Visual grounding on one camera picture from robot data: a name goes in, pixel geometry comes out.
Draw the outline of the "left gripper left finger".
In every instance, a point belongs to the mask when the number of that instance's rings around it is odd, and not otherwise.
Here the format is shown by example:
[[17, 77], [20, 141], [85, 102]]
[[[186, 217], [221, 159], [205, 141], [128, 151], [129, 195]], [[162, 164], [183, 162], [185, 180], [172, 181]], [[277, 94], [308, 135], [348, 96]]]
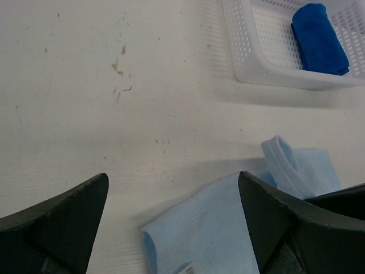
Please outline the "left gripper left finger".
[[1, 218], [1, 273], [86, 273], [108, 189], [98, 174]]

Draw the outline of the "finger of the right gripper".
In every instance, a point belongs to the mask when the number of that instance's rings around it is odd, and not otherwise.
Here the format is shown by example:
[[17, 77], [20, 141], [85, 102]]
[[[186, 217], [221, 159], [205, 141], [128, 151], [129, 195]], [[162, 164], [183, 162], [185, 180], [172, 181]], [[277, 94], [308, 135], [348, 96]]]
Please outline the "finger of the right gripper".
[[315, 198], [309, 198], [305, 201], [319, 208], [323, 208], [340, 215], [364, 220], [364, 197], [365, 186], [363, 183]]

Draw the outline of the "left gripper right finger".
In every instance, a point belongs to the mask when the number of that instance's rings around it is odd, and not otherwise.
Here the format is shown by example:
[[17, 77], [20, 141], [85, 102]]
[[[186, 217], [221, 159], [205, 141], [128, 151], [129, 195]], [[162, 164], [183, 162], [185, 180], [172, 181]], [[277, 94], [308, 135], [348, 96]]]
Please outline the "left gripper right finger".
[[238, 179], [260, 273], [364, 273], [364, 220], [275, 189], [249, 172]]

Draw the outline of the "light blue towel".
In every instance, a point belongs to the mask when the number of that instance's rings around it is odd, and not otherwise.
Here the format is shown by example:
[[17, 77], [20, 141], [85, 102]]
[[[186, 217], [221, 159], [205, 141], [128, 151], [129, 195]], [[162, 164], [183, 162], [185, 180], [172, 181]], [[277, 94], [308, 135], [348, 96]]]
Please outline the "light blue towel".
[[[292, 148], [281, 136], [262, 142], [266, 168], [253, 175], [299, 199], [341, 189], [326, 150]], [[151, 273], [258, 273], [238, 175], [221, 179], [141, 229]]]

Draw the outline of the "dark blue towel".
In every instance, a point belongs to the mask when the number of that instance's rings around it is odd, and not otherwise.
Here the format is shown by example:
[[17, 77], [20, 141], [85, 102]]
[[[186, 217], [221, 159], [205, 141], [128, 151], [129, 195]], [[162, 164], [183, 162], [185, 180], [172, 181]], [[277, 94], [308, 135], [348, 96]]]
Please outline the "dark blue towel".
[[349, 72], [348, 57], [323, 4], [301, 7], [292, 17], [291, 29], [304, 70], [339, 76]]

